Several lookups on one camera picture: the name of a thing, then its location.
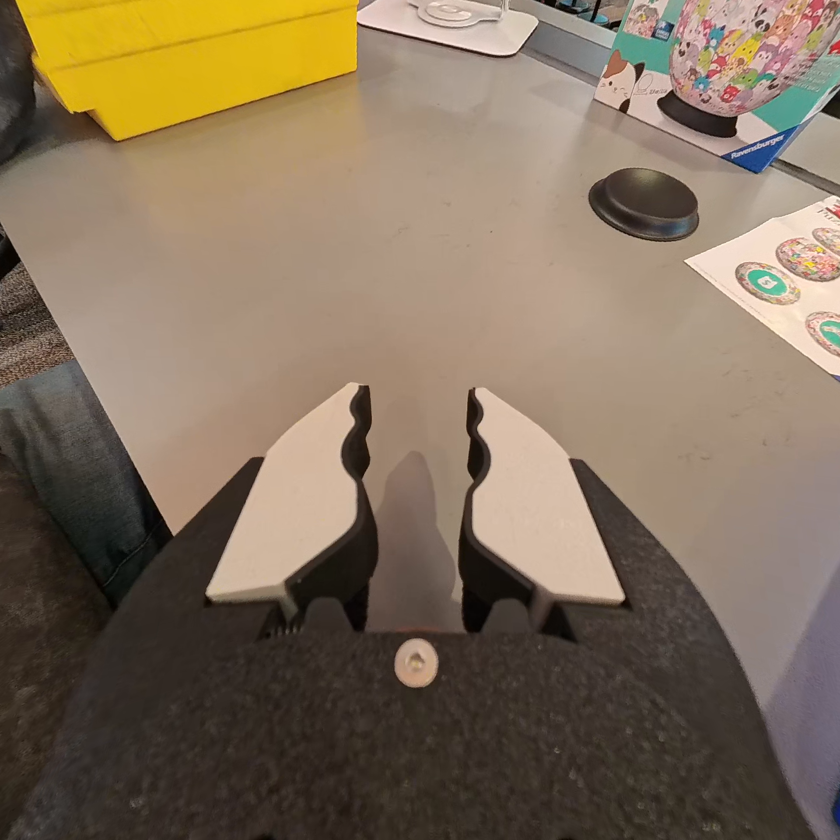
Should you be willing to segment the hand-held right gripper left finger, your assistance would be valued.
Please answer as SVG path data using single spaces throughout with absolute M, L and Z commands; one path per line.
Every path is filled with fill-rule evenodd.
M 371 426 L 371 389 L 351 382 L 278 438 L 206 587 L 209 604 L 268 604 L 291 628 L 329 599 L 365 630 L 379 559 L 364 486 Z

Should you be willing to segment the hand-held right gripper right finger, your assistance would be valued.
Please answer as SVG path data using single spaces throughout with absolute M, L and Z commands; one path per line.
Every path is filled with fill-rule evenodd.
M 458 536 L 461 615 L 479 633 L 493 607 L 570 634 L 566 605 L 623 607 L 626 593 L 567 451 L 486 387 L 469 390 L 470 484 Z

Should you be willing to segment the dark office chair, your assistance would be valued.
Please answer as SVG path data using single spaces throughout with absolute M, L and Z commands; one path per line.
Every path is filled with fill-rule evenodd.
M 33 45 L 17 3 L 1 2 L 1 165 L 26 145 L 36 113 Z

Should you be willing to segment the yellow plastic bin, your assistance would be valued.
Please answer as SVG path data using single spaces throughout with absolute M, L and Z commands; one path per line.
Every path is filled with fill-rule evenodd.
M 351 1 L 27 1 L 37 76 L 121 141 L 350 74 Z

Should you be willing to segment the white printed instruction leaflet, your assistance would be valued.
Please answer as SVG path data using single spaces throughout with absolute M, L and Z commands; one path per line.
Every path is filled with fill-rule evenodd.
M 838 381 L 838 196 L 774 217 L 686 264 Z

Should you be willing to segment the person's jeans leg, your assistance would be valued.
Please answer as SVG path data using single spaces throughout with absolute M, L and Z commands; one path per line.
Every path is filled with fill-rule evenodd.
M 78 361 L 2 388 L 1 443 L 118 607 L 172 532 Z

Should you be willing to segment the black round stand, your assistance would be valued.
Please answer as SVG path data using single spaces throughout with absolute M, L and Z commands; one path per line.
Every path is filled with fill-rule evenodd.
M 661 171 L 630 167 L 592 185 L 592 211 L 625 235 L 674 242 L 693 235 L 700 223 L 697 196 L 679 179 Z

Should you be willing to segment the person's dark grey garment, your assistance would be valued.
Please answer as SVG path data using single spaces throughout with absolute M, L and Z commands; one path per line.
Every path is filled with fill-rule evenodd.
M 112 610 L 66 535 L 1 456 L 1 837 L 53 749 Z

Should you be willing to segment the colourful puzzle ball box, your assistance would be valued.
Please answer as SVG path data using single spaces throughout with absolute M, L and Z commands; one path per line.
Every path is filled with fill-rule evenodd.
M 838 1 L 631 2 L 594 101 L 762 173 L 838 91 Z

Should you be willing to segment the white base clear stand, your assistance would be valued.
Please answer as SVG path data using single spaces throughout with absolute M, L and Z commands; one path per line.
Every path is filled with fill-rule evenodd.
M 489 57 L 516 55 L 539 20 L 510 9 L 470 1 L 373 1 L 360 7 L 359 26 Z

